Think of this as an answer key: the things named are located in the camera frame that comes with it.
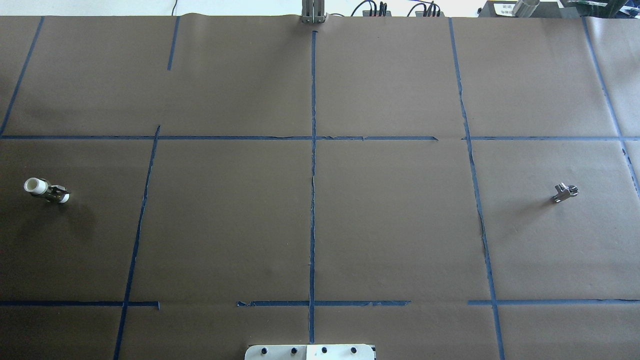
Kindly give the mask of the black power strip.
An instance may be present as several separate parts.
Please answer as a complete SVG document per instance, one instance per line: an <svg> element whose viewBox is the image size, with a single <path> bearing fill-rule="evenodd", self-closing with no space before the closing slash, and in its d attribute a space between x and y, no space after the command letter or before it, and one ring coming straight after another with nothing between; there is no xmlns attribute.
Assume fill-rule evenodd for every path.
<svg viewBox="0 0 640 360"><path fill-rule="evenodd" d="M405 0L406 9L397 9L390 0L360 0L350 14L332 13L333 16L364 18L444 18L446 15L438 0Z"/></svg>

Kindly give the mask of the silver metal cylinder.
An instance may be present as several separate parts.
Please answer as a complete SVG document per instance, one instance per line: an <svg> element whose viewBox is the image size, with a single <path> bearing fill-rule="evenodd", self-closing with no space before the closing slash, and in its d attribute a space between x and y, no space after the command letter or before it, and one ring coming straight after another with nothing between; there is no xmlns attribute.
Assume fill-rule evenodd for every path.
<svg viewBox="0 0 640 360"><path fill-rule="evenodd" d="M512 9L512 14L515 18L530 18L540 2L540 0L517 0Z"/></svg>

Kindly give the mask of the aluminium profile post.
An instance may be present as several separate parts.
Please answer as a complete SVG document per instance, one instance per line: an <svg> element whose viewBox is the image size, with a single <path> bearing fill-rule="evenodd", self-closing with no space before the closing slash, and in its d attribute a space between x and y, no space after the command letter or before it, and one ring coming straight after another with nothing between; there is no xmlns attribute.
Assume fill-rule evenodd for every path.
<svg viewBox="0 0 640 360"><path fill-rule="evenodd" d="M301 22L303 24L322 24L326 21L325 0L302 0Z"/></svg>

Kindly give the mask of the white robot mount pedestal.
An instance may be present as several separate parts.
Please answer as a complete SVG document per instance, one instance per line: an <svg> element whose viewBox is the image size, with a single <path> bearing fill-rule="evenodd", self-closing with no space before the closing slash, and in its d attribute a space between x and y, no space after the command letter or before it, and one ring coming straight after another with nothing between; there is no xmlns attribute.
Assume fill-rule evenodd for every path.
<svg viewBox="0 0 640 360"><path fill-rule="evenodd" d="M375 360L375 347L355 344L265 344L252 345L245 360Z"/></svg>

